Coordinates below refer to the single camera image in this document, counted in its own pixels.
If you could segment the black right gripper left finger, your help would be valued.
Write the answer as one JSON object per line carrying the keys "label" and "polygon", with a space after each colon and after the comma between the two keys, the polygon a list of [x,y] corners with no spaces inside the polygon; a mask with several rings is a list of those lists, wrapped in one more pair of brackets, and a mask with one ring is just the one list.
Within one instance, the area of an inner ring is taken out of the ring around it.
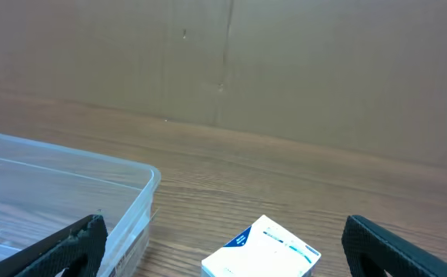
{"label": "black right gripper left finger", "polygon": [[108,233],[101,215],[88,215],[0,261],[0,277],[94,277]]}

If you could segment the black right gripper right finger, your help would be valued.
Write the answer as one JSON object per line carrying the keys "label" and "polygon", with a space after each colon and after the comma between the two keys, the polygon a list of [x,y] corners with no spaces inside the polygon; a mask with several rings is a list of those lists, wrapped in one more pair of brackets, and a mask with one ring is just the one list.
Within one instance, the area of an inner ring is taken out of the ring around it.
{"label": "black right gripper right finger", "polygon": [[447,277],[447,262],[361,215],[346,219],[342,247],[353,277]]}

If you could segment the white medicine box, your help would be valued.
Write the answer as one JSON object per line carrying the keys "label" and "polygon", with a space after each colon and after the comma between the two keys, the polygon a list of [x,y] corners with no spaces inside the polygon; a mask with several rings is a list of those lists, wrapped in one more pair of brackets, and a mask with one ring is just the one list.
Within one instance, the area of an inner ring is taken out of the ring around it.
{"label": "white medicine box", "polygon": [[202,260],[203,277],[304,277],[322,254],[262,215]]}

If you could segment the clear plastic container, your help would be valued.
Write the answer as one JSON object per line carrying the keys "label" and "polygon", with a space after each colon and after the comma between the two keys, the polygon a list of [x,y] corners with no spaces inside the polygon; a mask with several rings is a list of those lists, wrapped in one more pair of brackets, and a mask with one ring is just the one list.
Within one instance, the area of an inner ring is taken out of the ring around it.
{"label": "clear plastic container", "polygon": [[95,214],[108,232],[98,275],[133,275],[160,180],[151,165],[0,134],[0,261]]}

